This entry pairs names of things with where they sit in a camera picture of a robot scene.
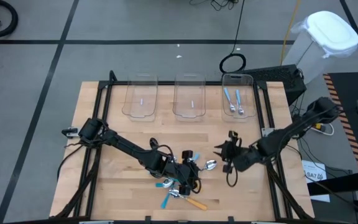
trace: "white lid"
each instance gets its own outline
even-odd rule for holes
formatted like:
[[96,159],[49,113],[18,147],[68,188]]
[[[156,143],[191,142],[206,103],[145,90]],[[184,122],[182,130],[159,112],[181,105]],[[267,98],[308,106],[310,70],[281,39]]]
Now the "white lid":
[[307,18],[306,26],[313,40],[325,51],[339,54],[357,48],[357,33],[346,21],[332,12],[313,13]]

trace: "white bucket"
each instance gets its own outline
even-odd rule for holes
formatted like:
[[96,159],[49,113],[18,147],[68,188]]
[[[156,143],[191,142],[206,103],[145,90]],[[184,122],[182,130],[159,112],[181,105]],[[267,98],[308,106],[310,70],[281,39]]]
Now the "white bucket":
[[350,56],[358,46],[358,35],[354,29],[328,11],[313,13],[295,24],[291,31],[299,35],[283,65],[295,64],[301,69],[305,84],[323,74],[335,58]]

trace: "gray floor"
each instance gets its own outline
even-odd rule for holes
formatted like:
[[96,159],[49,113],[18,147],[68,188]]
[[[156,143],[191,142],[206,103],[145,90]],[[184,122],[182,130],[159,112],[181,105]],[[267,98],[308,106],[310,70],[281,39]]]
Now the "gray floor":
[[[34,42],[0,43],[0,204],[76,0],[8,2],[17,9],[20,21],[15,33],[1,39]],[[283,40],[295,2],[246,0],[239,40]],[[358,26],[358,0],[346,2]],[[207,2],[190,6],[187,0],[79,0],[67,40],[229,40],[236,34],[240,9],[237,4],[231,11],[217,12]],[[296,21],[322,10],[349,21],[339,0],[303,0]],[[0,16],[9,17],[3,9]],[[71,124],[82,81],[106,79],[110,69],[119,80],[134,72],[156,73],[160,80],[173,80],[183,72],[219,80],[219,62],[232,49],[231,44],[111,43],[64,45],[5,222],[48,217],[67,141],[60,131]],[[247,68],[260,68],[278,65],[281,47],[249,44],[236,48],[247,57]],[[227,69],[237,66],[231,61]],[[358,50],[326,72],[358,72]],[[303,106],[320,96],[328,96],[321,77],[308,84]],[[334,127],[332,137],[309,132],[305,139],[327,165],[358,172],[339,121]]]

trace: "white label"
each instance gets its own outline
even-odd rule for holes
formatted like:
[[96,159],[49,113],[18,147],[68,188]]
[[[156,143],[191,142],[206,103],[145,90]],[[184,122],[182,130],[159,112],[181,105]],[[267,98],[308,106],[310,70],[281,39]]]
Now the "white label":
[[[321,163],[313,163],[310,161],[304,161],[302,160],[303,164],[303,170],[305,172],[305,175],[309,177],[310,179],[314,181],[320,181],[320,180],[326,180],[327,174],[326,174],[326,166]],[[310,179],[306,178],[306,183],[312,182]],[[321,202],[329,202],[329,195],[316,195],[311,196],[310,199],[312,200],[318,200]]]

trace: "utensil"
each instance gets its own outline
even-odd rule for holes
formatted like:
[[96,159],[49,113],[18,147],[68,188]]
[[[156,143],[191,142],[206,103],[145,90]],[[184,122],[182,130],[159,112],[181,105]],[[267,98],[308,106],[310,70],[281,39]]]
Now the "utensil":
[[[175,181],[171,185],[171,190],[173,190],[174,187],[175,187]],[[167,206],[169,196],[171,196],[171,193],[168,191],[167,196],[165,196],[164,200],[161,203],[162,209],[165,209],[165,207]]]
[[235,111],[236,111],[236,108],[235,108],[234,105],[231,103],[230,95],[229,95],[229,92],[228,92],[227,88],[225,87],[225,88],[223,88],[223,90],[224,90],[224,94],[226,95],[226,98],[227,98],[228,102],[230,103],[230,111],[231,111],[231,112],[235,112]]
[[239,115],[244,114],[244,109],[241,107],[241,97],[240,97],[240,91],[236,90],[236,96],[237,96],[237,106],[239,107]]
[[196,162],[196,160],[199,158],[200,154],[196,153],[192,158],[188,158],[188,161]]
[[173,179],[165,179],[162,183],[155,183],[156,187],[163,187],[163,188],[169,188],[172,186],[172,184],[174,183]]
[[210,160],[210,161],[206,161],[204,167],[201,169],[202,170],[213,170],[216,165],[218,164],[218,162],[216,162],[215,160]]
[[172,195],[174,198],[180,197],[180,198],[185,199],[186,201],[190,202],[192,205],[198,207],[199,209],[201,209],[201,210],[203,210],[203,211],[207,211],[207,209],[208,209],[207,206],[204,205],[204,204],[202,204],[201,202],[197,202],[196,200],[194,200],[194,199],[192,199],[192,198],[190,198],[190,197],[185,197],[185,196],[183,196],[183,195],[180,195],[180,194],[179,194],[179,190],[177,190],[177,189],[170,189],[170,190],[169,190],[169,193],[170,193],[170,195]]

